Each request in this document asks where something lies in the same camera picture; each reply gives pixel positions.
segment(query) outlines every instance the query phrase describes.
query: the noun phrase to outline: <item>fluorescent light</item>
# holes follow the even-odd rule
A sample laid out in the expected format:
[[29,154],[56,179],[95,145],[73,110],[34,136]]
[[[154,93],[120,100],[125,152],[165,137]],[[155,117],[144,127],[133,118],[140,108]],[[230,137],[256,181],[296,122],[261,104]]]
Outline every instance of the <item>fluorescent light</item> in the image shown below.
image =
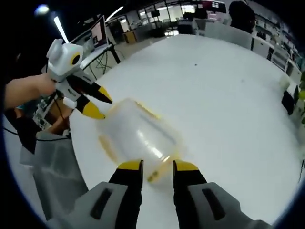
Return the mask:
[[62,28],[62,26],[61,26],[61,21],[59,20],[59,18],[58,18],[58,17],[55,17],[55,18],[54,18],[54,22],[55,22],[55,24],[56,24],[56,26],[57,26],[57,29],[58,29],[59,32],[61,33],[61,36],[62,36],[62,38],[64,39],[64,41],[65,41],[66,43],[69,43],[68,38],[67,38],[67,36],[66,36],[66,34],[65,34],[65,32],[64,32],[64,30],[63,30],[63,28]]
[[35,10],[35,14],[36,15],[43,15],[49,12],[49,7],[45,4],[40,5],[39,7],[37,7],[37,9]]
[[157,10],[165,10],[165,9],[166,9],[166,6],[165,7],[160,7]]
[[123,9],[124,7],[121,6],[120,8],[118,8],[115,12],[113,12],[107,19],[106,22],[110,20],[110,18],[112,18],[117,12],[119,12],[121,9]]

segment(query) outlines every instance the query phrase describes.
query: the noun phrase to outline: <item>transparent plastic container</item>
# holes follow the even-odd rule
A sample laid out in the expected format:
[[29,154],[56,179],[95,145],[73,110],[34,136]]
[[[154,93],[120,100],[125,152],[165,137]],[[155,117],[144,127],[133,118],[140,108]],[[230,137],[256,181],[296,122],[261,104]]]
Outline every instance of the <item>transparent plastic container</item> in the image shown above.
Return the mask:
[[154,183],[180,159],[183,145],[178,132],[140,103],[125,99],[105,115],[97,121],[99,141],[117,165],[142,159],[143,176]]

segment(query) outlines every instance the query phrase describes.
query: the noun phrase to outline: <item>white round table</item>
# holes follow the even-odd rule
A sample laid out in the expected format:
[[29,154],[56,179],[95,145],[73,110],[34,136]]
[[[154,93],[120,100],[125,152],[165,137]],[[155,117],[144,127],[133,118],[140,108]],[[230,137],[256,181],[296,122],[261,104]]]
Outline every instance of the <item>white round table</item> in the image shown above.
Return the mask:
[[[178,35],[137,52],[97,83],[114,102],[132,98],[164,118],[183,137],[183,160],[238,199],[246,215],[272,224],[292,199],[301,166],[295,127],[281,105],[283,74],[237,45]],[[88,189],[116,170],[96,122],[78,111],[70,117]],[[179,228],[172,189],[144,182],[137,228]]]

